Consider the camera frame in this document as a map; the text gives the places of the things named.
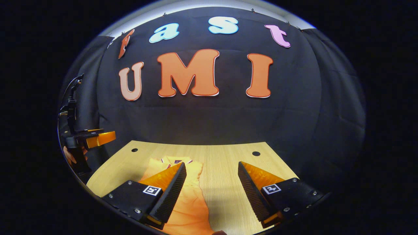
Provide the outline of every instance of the orange shirt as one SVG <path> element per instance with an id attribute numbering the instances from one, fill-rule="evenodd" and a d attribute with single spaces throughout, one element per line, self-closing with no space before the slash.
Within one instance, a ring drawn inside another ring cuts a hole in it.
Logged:
<path id="1" fill-rule="evenodd" d="M 186 165 L 187 177 L 162 231 L 171 235 L 212 235 L 214 231 L 209 224 L 209 209 L 199 187 L 203 163 L 192 161 L 188 157 L 151 158 L 141 180 L 181 162 Z"/>

